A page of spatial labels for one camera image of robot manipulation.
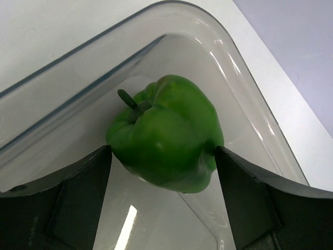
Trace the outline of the green bell pepper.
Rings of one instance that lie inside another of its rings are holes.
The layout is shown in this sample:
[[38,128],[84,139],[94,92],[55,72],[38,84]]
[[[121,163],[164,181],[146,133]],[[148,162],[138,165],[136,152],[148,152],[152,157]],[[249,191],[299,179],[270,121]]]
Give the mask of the green bell pepper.
[[199,193],[216,169],[215,148],[224,144],[217,112],[190,80],[166,75],[134,96],[111,123],[106,142],[130,173],[163,189]]

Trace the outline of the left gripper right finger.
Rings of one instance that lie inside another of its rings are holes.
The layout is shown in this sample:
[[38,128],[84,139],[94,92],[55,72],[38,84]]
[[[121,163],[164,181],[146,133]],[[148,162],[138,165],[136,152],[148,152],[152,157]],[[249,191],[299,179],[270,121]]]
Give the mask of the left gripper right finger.
[[332,192],[215,149],[236,249],[332,249]]

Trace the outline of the clear grey plastic container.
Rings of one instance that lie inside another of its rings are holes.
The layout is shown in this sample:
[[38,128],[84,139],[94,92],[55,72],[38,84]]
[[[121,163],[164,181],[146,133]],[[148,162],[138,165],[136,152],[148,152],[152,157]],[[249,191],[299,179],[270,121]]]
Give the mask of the clear grey plastic container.
[[128,172],[107,129],[154,83],[215,107],[224,145],[306,178],[224,27],[183,2],[153,4],[1,93],[1,249],[234,249],[219,173],[169,191]]

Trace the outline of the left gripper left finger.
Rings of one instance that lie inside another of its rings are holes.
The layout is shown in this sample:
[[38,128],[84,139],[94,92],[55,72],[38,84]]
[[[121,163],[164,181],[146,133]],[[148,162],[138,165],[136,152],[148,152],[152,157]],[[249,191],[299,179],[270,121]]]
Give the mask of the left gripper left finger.
[[1,249],[92,249],[112,162],[110,146],[1,193]]

